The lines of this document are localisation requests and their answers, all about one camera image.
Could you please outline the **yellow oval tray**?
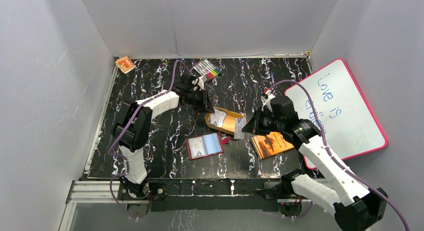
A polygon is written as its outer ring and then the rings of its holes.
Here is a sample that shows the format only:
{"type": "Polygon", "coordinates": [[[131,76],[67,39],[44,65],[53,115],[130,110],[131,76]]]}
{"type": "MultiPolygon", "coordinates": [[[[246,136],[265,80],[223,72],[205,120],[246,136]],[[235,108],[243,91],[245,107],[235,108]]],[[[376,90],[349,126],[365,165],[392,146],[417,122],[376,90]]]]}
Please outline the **yellow oval tray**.
{"type": "Polygon", "coordinates": [[[237,118],[245,118],[245,116],[241,113],[230,111],[218,106],[215,106],[214,109],[214,113],[207,113],[205,115],[204,119],[206,125],[211,129],[234,136],[236,133],[237,118]],[[221,119],[218,126],[211,121],[211,118],[214,117],[219,117],[221,119]]]}

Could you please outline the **red leather card holder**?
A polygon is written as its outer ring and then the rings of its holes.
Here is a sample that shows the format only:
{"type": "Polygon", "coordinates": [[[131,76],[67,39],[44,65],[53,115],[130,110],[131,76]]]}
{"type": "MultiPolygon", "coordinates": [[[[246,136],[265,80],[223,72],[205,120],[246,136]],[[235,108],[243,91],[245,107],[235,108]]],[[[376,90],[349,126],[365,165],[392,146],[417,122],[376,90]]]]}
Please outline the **red leather card holder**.
{"type": "MultiPolygon", "coordinates": [[[[224,145],[226,145],[231,140],[229,136],[221,136],[217,132],[216,133],[211,133],[211,134],[197,136],[195,138],[203,138],[203,142],[204,142],[204,146],[205,146],[205,151],[206,151],[207,155],[204,156],[204,157],[202,157],[202,158],[206,158],[206,157],[211,157],[211,156],[223,154],[224,151],[225,151],[224,150],[224,145]]],[[[188,148],[188,139],[185,141],[185,143],[186,143],[186,146],[187,146],[189,159],[190,160],[202,159],[202,158],[197,158],[197,159],[192,159],[191,158],[190,150],[188,148]]]]}

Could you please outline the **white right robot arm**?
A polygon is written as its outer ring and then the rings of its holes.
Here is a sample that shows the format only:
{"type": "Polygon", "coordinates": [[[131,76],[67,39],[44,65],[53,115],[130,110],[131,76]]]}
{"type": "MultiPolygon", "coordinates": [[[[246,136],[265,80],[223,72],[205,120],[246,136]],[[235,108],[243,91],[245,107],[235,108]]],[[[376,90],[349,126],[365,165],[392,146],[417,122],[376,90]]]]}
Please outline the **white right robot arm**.
{"type": "Polygon", "coordinates": [[[302,155],[311,160],[324,175],[324,185],[295,169],[281,177],[280,184],[259,193],[282,193],[310,199],[334,216],[343,231],[365,231],[384,217],[387,194],[381,188],[372,190],[356,180],[350,168],[323,141],[324,133],[309,119],[299,118],[287,96],[262,94],[263,106],[242,128],[244,133],[267,135],[280,133],[302,155]]]}

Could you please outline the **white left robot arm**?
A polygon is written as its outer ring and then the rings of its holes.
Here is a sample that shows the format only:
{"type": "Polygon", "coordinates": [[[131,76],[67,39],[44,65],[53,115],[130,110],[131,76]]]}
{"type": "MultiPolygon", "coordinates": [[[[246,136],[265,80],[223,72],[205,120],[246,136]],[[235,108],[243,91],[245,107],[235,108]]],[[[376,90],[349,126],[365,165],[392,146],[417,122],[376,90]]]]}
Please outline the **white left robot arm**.
{"type": "Polygon", "coordinates": [[[109,156],[122,158],[125,165],[124,177],[132,183],[130,193],[137,199],[149,194],[144,151],[152,121],[161,114],[183,105],[191,105],[198,113],[214,113],[214,108],[205,88],[206,78],[189,73],[171,84],[169,89],[133,103],[124,103],[123,112],[112,129],[114,142],[108,149],[109,156]]]}

